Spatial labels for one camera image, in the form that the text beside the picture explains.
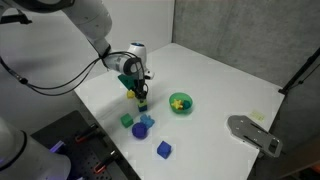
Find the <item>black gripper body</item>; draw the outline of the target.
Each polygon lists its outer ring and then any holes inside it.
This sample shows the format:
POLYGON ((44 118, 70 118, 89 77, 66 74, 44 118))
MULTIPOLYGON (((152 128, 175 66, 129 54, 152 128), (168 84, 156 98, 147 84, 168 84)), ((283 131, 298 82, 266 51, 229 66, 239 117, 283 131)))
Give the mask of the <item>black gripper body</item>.
POLYGON ((140 91, 141 97, 144 97, 144 91, 149 91, 146 81, 152 79, 151 71, 138 57, 130 59, 129 71, 130 76, 134 79, 135 83, 134 92, 136 93, 136 91, 140 91))

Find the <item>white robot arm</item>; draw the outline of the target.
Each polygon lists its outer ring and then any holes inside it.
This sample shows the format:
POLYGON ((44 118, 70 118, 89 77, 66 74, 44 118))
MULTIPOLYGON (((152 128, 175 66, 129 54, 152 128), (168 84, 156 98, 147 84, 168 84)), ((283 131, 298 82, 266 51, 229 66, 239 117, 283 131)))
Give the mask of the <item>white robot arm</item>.
POLYGON ((126 51, 114 51, 106 36, 112 28, 112 19, 102 0, 0 0, 2 24, 30 20, 24 11, 53 13, 62 11, 85 36, 98 54, 98 58, 85 70, 101 60, 107 69, 121 73, 129 78, 128 90, 139 101, 146 99, 148 87, 146 80, 154 74, 146 67, 146 47, 137 42, 130 44, 126 51))

